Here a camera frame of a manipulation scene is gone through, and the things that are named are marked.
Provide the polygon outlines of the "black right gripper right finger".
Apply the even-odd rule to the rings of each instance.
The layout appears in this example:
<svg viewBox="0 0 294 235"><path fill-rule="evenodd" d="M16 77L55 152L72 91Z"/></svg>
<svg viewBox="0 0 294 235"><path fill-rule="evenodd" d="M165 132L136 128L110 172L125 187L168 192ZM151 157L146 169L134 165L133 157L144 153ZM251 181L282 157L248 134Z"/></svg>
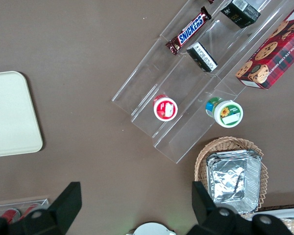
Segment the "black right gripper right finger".
<svg viewBox="0 0 294 235"><path fill-rule="evenodd" d="M257 214L246 220L231 209L217 207L200 181L192 182L192 208L197 224L190 235L290 235L291 231L277 217Z"/></svg>

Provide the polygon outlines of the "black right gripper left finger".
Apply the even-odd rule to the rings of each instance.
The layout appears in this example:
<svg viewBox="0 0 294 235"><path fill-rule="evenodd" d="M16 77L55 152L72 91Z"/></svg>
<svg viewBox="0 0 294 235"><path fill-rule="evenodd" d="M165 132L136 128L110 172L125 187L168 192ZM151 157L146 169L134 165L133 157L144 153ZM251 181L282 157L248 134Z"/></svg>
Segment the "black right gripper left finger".
<svg viewBox="0 0 294 235"><path fill-rule="evenodd" d="M47 200L0 205L0 235L65 235L82 207L80 182Z"/></svg>

